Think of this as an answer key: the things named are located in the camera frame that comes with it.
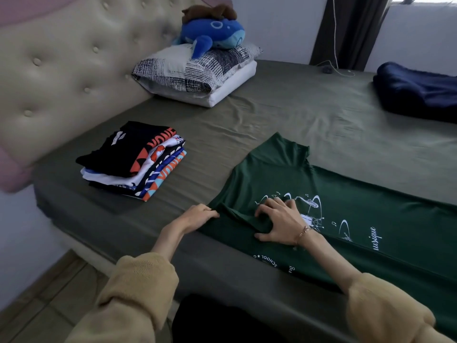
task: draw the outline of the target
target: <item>green shirt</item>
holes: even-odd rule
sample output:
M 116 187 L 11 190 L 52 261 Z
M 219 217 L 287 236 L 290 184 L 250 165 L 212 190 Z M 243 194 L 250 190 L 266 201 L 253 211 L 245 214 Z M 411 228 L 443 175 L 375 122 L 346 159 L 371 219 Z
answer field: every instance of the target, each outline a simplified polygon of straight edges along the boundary
M 204 234 L 292 276 L 336 289 L 302 248 L 259 242 L 267 197 L 293 198 L 308 224 L 361 272 L 403 289 L 428 306 L 437 328 L 457 337 L 457 207 L 341 176 L 307 161 L 309 147 L 274 134 L 237 165 L 209 206 L 221 217 Z

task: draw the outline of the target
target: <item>wrinkled bed sheet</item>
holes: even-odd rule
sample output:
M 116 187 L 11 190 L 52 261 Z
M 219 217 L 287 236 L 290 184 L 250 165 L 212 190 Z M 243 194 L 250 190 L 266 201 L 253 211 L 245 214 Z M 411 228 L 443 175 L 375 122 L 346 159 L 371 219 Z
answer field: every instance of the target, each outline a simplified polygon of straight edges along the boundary
M 369 73 L 346 78 L 259 61 L 257 74 L 211 109 L 154 97 L 42 159 L 33 174 L 38 205 L 58 228 L 107 259 L 139 255 L 189 206 L 210 202 L 231 169 L 277 131 L 309 145 L 314 165 L 457 204 L 457 125 L 384 112 L 372 80 Z M 172 126 L 187 140 L 186 158 L 148 202 L 89 187 L 75 163 L 128 120 Z M 173 264 L 178 299 L 196 292 L 242 307 L 294 341 L 354 341 L 341 294 L 198 232 L 183 239 Z

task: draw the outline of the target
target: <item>rolled-up sleeve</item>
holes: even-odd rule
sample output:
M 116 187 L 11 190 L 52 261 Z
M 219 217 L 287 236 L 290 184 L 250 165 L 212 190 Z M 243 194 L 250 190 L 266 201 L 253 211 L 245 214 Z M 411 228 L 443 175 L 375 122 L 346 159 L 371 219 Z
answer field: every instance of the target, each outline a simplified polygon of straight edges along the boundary
M 350 328 L 361 342 L 452 342 L 433 326 L 435 317 L 403 290 L 371 274 L 362 273 L 349 288 L 346 312 Z
M 122 257 L 95 308 L 65 342 L 154 342 L 154 329 L 163 327 L 177 285 L 173 265 L 161 255 Z

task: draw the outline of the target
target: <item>black and white pillowcase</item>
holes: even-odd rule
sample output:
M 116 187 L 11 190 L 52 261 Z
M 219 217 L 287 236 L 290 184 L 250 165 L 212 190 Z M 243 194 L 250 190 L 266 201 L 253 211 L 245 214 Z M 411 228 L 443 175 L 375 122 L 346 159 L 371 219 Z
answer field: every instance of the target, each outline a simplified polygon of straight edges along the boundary
M 132 75 L 151 92 L 153 86 L 159 84 L 177 91 L 208 95 L 261 53 L 260 47 L 244 43 L 229 50 L 211 49 L 191 60 L 191 44 L 173 45 L 140 61 Z

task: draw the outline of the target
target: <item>gold bracelet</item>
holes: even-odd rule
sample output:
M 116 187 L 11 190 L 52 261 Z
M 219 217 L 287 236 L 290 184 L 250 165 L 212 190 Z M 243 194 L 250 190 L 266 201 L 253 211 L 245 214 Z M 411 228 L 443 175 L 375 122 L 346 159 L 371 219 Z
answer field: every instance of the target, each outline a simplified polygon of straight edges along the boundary
M 305 233 L 307 233 L 309 230 L 311 230 L 311 228 L 308 226 L 308 224 L 306 224 L 305 227 L 303 228 L 303 232 L 300 233 L 300 235 L 296 238 L 296 241 L 297 241 L 296 244 L 297 244 L 297 246 L 298 246 L 298 242 L 300 241 L 300 238 L 302 238 L 303 235 L 304 235 Z

